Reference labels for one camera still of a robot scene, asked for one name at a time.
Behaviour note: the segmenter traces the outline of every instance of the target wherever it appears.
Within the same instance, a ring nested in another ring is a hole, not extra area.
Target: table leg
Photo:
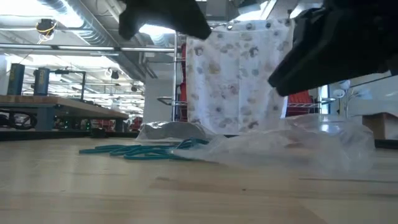
[[[123,119],[116,119],[114,130],[116,132],[123,132]]]
[[[38,108],[36,131],[51,131],[54,125],[55,108]]]

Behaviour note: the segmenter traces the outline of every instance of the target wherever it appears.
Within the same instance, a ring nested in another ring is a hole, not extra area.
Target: plastic bag
[[[374,149],[367,127],[336,116],[307,114],[281,119],[273,130],[217,136],[207,145],[172,153],[240,167],[366,171]]]
[[[215,136],[214,133],[200,124],[157,121],[142,124],[136,141],[181,142],[190,138],[210,140],[213,136]]]

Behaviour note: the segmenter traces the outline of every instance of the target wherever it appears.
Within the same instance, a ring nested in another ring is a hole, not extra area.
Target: curtain
[[[238,22],[187,39],[188,121],[218,134],[268,129],[285,115],[287,98],[267,80],[292,48],[294,21]]]

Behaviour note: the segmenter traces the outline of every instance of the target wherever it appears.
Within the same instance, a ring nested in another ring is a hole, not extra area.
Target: wooden table
[[[132,139],[0,144],[0,223],[393,223],[398,154],[363,175],[244,170],[207,162],[79,155]]]
[[[38,131],[51,130],[54,116],[115,119],[118,129],[123,128],[123,120],[129,118],[122,112],[57,96],[0,96],[0,108],[36,113]]]

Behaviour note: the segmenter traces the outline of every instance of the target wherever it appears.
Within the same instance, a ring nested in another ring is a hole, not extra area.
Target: teal rope
[[[188,160],[169,153],[172,149],[189,149],[197,144],[208,144],[208,141],[202,139],[187,139],[175,146],[124,146],[108,145],[97,146],[94,149],[79,150],[79,154],[99,154],[109,153],[110,156],[123,156],[129,160],[159,160],[159,159],[177,159]]]

